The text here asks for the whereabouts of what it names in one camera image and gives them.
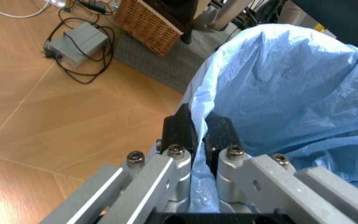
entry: blue plastic bag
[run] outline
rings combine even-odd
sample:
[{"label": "blue plastic bag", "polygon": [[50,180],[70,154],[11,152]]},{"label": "blue plastic bag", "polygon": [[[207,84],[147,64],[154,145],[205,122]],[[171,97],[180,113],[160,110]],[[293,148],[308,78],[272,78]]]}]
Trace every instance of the blue plastic bag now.
[{"label": "blue plastic bag", "polygon": [[198,135],[192,212],[218,212],[205,163],[205,117],[229,117],[247,153],[281,152],[296,168],[324,166],[358,186],[358,49],[311,29],[260,25],[221,46],[199,68],[190,102]]}]

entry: parquet floor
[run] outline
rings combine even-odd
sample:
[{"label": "parquet floor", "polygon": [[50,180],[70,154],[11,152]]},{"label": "parquet floor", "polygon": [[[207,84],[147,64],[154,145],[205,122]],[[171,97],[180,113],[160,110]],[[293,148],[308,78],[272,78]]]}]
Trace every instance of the parquet floor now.
[{"label": "parquet floor", "polygon": [[[0,10],[43,4],[0,0]],[[110,20],[101,22],[120,35]],[[38,223],[104,163],[148,152],[182,96],[115,60],[92,84],[74,82],[42,57],[58,22],[56,7],[30,19],[0,15],[0,224]]]}]

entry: bolt head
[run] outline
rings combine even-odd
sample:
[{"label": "bolt head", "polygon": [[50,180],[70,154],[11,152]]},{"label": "bolt head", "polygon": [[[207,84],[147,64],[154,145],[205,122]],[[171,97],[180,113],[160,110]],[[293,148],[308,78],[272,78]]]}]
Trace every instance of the bolt head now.
[{"label": "bolt head", "polygon": [[226,149],[226,157],[230,160],[242,160],[244,158],[244,149],[240,146],[229,146]]},{"label": "bolt head", "polygon": [[145,155],[140,151],[130,152],[126,156],[126,164],[129,168],[139,168],[145,164]]},{"label": "bolt head", "polygon": [[162,140],[161,139],[156,140],[156,149],[157,149],[158,153],[162,152]]},{"label": "bolt head", "polygon": [[168,156],[180,160],[185,156],[185,148],[181,145],[172,144],[168,147]]},{"label": "bolt head", "polygon": [[275,153],[270,156],[274,161],[276,161],[278,164],[280,164],[284,168],[288,168],[289,165],[289,159],[286,155],[281,153]]}]

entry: power adapter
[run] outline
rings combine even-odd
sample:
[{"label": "power adapter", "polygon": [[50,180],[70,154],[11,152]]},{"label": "power adapter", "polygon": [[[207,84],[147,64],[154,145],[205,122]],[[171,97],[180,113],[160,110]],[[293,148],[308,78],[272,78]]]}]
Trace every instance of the power adapter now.
[{"label": "power adapter", "polygon": [[106,4],[96,1],[96,0],[89,0],[88,2],[80,1],[80,4],[87,7],[90,10],[93,10],[95,12],[106,14]]},{"label": "power adapter", "polygon": [[67,32],[67,36],[62,35],[55,40],[47,42],[44,52],[45,57],[62,59],[73,68],[87,59],[84,53],[88,56],[94,55],[106,45],[108,39],[105,33],[96,29],[88,22],[84,22],[70,30]]}]

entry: white cable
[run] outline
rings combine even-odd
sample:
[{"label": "white cable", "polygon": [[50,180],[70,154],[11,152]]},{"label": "white cable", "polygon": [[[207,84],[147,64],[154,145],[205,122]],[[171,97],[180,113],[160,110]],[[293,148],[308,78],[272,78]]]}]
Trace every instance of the white cable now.
[{"label": "white cable", "polygon": [[10,15],[10,14],[7,14],[7,13],[1,12],[1,11],[0,11],[0,14],[4,15],[4,16],[7,16],[7,17],[18,18],[18,19],[30,18],[30,17],[36,16],[36,15],[42,13],[43,11],[45,11],[45,9],[50,5],[51,1],[52,0],[48,0],[46,2],[46,4],[38,12],[30,14],[30,15]]}]

